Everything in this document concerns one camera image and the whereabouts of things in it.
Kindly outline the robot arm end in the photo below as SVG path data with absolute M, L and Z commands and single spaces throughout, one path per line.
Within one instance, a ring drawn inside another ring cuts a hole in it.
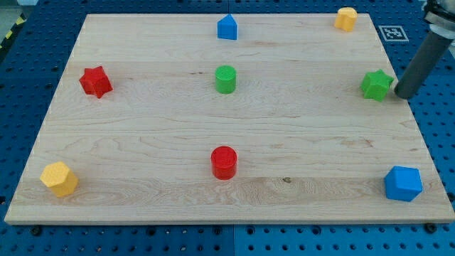
M 427 0 L 424 12 L 431 32 L 454 40 L 454 0 Z

